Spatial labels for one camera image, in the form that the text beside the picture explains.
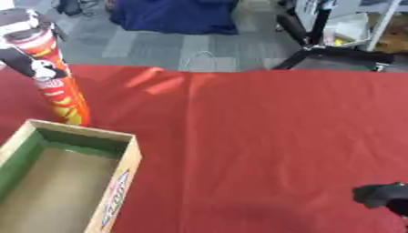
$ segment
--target cable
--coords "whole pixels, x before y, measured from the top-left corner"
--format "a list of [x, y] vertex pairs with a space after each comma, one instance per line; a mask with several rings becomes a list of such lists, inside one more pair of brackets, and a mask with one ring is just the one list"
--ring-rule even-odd
[[213, 65], [214, 65], [214, 72], [217, 72], [217, 70], [218, 70], [218, 68], [217, 68], [217, 60], [216, 60], [216, 57], [215, 57], [210, 51], [199, 51], [199, 52], [197, 52], [194, 56], [190, 57], [190, 58], [187, 60], [186, 64], [184, 65], [184, 70], [185, 70], [185, 71], [191, 71], [191, 70], [190, 70], [190, 67], [189, 67], [191, 61], [192, 61], [194, 58], [197, 58], [197, 57], [199, 57], [200, 55], [204, 55], [204, 54], [207, 54], [207, 55], [209, 55], [209, 56], [212, 58], [212, 60], [213, 60], [213, 62], [214, 62], [214, 64], [213, 64]]

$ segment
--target metal stand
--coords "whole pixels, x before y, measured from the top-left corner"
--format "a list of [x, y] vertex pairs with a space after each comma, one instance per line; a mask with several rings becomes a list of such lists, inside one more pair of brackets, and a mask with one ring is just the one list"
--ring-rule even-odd
[[383, 71], [393, 63], [393, 55], [382, 52], [367, 52], [353, 48], [320, 45], [323, 30], [329, 20], [332, 9], [336, 6], [335, 0], [323, 0], [319, 5], [319, 13], [310, 33], [306, 32], [301, 23], [294, 17], [278, 15], [278, 27], [283, 28], [300, 46], [301, 50], [283, 61], [273, 69], [292, 69], [309, 56], [342, 57], [352, 61], [368, 62], [372, 64], [374, 72]]

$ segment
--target black object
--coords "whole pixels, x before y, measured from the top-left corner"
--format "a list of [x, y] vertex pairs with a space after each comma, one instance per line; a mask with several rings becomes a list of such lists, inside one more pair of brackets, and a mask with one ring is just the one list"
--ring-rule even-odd
[[367, 208], [387, 207], [392, 213], [403, 218], [408, 232], [408, 185], [397, 182], [389, 185], [370, 185], [352, 190], [354, 200]]
[[80, 15], [83, 13], [78, 0], [60, 0], [56, 7], [59, 14], [65, 13], [68, 16]]
[[393, 63], [391, 54], [382, 52], [366, 52], [347, 47], [320, 45], [323, 38], [323, 30], [329, 20], [332, 9], [336, 6], [336, 0], [321, 0], [318, 5], [318, 14], [311, 32], [307, 32], [296, 16], [289, 14], [278, 15], [277, 30], [284, 29], [293, 40], [300, 46], [301, 50], [273, 67], [273, 69], [292, 69], [309, 56], [332, 56], [372, 64], [371, 70], [383, 71], [386, 66]]

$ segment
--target gray carpet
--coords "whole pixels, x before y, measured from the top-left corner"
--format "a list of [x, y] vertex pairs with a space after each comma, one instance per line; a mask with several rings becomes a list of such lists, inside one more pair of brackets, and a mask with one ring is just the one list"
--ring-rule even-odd
[[[276, 0], [242, 0], [234, 12], [239, 35], [179, 35], [125, 31], [108, 20], [103, 1], [89, 9], [93, 16], [69, 18], [58, 14], [53, 0], [15, 0], [55, 20], [69, 35], [61, 43], [73, 64], [160, 66], [167, 70], [248, 71], [268, 69], [299, 46], [274, 30]], [[310, 59], [299, 68], [367, 70], [344, 62]]]

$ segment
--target table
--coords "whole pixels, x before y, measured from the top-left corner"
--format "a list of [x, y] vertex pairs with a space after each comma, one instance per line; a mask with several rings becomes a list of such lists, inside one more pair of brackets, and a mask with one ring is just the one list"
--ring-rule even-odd
[[[116, 233], [403, 232], [351, 189], [407, 181], [406, 74], [72, 70], [92, 127], [136, 134], [144, 155]], [[31, 80], [0, 77], [1, 142], [55, 120]]]

